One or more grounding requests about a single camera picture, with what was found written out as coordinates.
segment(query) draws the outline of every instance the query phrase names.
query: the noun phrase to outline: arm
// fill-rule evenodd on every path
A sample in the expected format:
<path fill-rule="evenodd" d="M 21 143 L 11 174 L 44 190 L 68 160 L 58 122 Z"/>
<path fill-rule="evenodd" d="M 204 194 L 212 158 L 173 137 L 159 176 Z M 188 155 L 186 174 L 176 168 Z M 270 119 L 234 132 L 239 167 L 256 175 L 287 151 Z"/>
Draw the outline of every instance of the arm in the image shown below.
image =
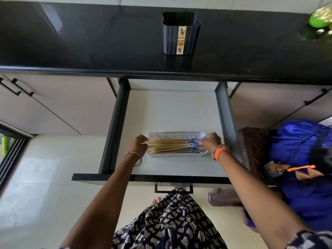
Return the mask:
<path fill-rule="evenodd" d="M 208 134 L 201 141 L 202 149 L 209 151 L 219 144 L 221 140 L 216 133 Z M 218 160 L 269 249 L 285 248 L 295 233 L 310 230 L 284 201 L 229 152 L 221 151 Z"/>
<path fill-rule="evenodd" d="M 136 137 L 131 141 L 129 151 L 135 151 L 142 157 L 147 150 L 147 144 L 142 142 L 147 140 L 143 135 Z M 60 247 L 110 249 L 129 178 L 138 160 L 137 154 L 126 155 L 82 213 Z"/>

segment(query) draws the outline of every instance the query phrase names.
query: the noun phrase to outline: orange beaded bangle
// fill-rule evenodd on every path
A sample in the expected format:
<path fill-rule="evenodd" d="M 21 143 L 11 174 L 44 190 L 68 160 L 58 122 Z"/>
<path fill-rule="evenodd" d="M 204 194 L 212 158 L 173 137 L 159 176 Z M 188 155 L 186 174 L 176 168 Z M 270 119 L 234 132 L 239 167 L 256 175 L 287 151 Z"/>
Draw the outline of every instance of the orange beaded bangle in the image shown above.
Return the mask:
<path fill-rule="evenodd" d="M 214 152 L 214 158 L 217 160 L 217 162 L 219 162 L 218 161 L 218 156 L 219 156 L 219 153 L 221 152 L 221 151 L 223 151 L 223 150 L 228 150 L 227 148 L 225 148 L 225 147 L 220 147 L 220 148 L 217 148 L 217 150 Z"/>

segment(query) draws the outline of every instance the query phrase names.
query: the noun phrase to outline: black container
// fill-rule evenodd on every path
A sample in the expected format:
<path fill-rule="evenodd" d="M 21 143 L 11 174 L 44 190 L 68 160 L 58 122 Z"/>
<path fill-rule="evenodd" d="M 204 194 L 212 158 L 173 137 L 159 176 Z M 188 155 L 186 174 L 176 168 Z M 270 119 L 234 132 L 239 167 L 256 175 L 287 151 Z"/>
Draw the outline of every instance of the black container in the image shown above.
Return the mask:
<path fill-rule="evenodd" d="M 193 54 L 200 28 L 201 22 L 196 12 L 164 12 L 164 54 Z"/>

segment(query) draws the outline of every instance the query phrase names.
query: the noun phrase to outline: green bowl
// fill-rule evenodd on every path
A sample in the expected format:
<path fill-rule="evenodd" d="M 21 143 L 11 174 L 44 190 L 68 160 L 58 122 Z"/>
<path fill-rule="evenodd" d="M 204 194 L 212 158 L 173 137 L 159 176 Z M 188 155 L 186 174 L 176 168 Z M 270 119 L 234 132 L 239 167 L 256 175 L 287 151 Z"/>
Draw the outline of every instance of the green bowl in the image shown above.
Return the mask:
<path fill-rule="evenodd" d="M 325 22 L 323 20 L 320 20 L 320 19 L 314 17 L 313 15 L 309 19 L 309 24 L 312 27 L 319 28 L 319 29 L 328 26 L 330 23 L 331 22 Z"/>

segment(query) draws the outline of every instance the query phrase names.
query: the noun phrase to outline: person's left arm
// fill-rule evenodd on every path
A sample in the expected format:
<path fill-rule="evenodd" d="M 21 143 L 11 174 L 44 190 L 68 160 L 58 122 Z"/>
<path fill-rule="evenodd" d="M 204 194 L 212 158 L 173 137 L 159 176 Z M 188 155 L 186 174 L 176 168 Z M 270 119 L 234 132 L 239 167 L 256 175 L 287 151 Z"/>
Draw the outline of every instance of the person's left arm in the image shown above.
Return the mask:
<path fill-rule="evenodd" d="M 143 135 L 135 137 L 130 143 L 129 151 L 135 151 L 142 157 L 147 150 L 147 144 L 142 143 L 147 140 Z M 111 248 L 129 178 L 138 160 L 137 154 L 126 155 L 82 213 L 60 247 L 70 249 Z"/>

